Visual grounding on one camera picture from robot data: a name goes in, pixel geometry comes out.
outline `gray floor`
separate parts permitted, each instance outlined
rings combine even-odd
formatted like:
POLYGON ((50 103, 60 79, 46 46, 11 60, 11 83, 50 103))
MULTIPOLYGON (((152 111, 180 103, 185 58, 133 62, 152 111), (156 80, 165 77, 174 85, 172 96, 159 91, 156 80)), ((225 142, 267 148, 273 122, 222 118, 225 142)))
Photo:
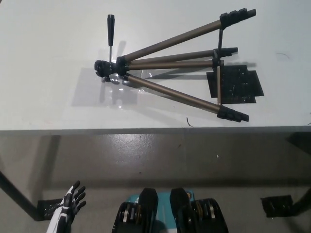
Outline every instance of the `gray floor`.
MULTIPOLYGON (((0 137, 0 170, 36 202, 61 198, 80 180, 87 205, 73 233, 110 232, 119 205, 144 187, 182 186, 197 199, 215 198, 231 233, 311 233, 311 211, 268 219, 260 198, 291 194, 311 184, 311 156, 288 134, 117 134, 0 137)), ((43 233, 0 190, 0 232, 43 233)))

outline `white table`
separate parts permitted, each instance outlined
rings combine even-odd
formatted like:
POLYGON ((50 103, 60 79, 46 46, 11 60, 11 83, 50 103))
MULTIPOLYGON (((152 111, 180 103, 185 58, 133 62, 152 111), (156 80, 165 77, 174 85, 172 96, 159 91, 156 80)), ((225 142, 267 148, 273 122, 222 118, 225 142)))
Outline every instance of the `white table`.
MULTIPOLYGON (((310 131, 310 8, 307 0, 2 0, 0 133, 310 131), (224 31, 223 46, 239 48, 225 61, 252 64, 264 97, 226 106, 249 114, 249 122, 222 120, 144 88, 101 83, 94 72, 97 59, 108 59, 108 14, 116 18, 115 60, 241 8, 256 8, 257 16, 224 31)), ((149 57, 209 50, 217 41, 213 32, 149 57)), ((135 74, 161 72, 167 70, 135 74)), ((205 73, 152 81, 216 103, 205 73)))

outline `black handle grip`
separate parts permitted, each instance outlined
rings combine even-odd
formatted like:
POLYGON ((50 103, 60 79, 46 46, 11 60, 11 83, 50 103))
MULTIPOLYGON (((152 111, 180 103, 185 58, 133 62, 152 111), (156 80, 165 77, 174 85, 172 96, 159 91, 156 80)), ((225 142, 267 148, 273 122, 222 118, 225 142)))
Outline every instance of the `black handle grip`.
POLYGON ((113 34, 115 31, 115 16, 114 15, 108 15, 107 24, 108 24, 108 44, 109 46, 113 46, 113 34))

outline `rubber foot cap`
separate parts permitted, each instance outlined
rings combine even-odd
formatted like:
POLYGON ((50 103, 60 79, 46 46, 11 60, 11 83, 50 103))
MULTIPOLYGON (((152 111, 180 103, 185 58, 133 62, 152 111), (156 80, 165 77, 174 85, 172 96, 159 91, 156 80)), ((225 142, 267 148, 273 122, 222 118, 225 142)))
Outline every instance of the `rubber foot cap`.
POLYGON ((233 120, 236 122, 249 121, 249 116, 244 113, 237 112, 231 108, 221 106, 217 117, 220 119, 233 120))

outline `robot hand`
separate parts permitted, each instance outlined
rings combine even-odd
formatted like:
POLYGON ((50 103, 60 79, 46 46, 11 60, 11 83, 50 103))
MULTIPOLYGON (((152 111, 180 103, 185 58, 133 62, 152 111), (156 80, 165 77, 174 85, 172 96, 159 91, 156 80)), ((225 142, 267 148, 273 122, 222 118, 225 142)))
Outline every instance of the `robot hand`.
POLYGON ((69 233, 75 215, 86 205, 86 201, 79 203, 85 196, 85 186, 76 190, 80 185, 77 181, 66 193, 59 207, 55 210, 47 233, 69 233))

